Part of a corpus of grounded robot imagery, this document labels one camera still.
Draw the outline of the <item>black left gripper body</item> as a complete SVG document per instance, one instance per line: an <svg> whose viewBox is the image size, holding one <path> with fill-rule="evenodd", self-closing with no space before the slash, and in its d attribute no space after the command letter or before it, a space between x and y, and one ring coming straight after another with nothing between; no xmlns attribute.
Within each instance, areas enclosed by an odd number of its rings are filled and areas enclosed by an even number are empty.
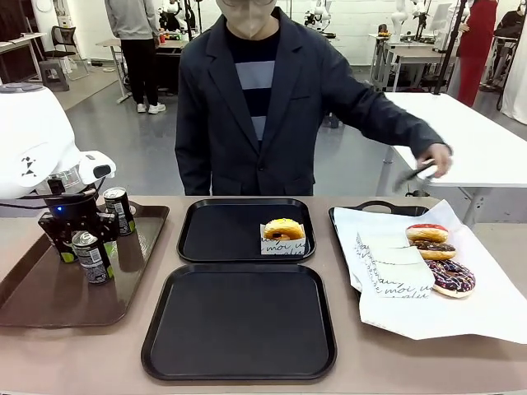
<svg viewBox="0 0 527 395"><path fill-rule="evenodd" d="M96 205L97 198L98 192L95 189L47 197L44 199L47 208L45 213L51 213L54 218L65 222L71 232L96 231L96 213L100 212Z"/></svg>

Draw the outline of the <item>person's left hand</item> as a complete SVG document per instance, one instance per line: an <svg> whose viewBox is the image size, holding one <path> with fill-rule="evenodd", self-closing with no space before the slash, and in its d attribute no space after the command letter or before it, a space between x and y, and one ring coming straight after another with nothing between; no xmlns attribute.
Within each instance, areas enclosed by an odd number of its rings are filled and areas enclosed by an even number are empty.
<svg viewBox="0 0 527 395"><path fill-rule="evenodd" d="M440 143L431 144L418 158L417 167L419 169L426 166L430 161L433 161L436 171L433 177L438 179L448 173L452 165L452 151L445 145Z"/></svg>

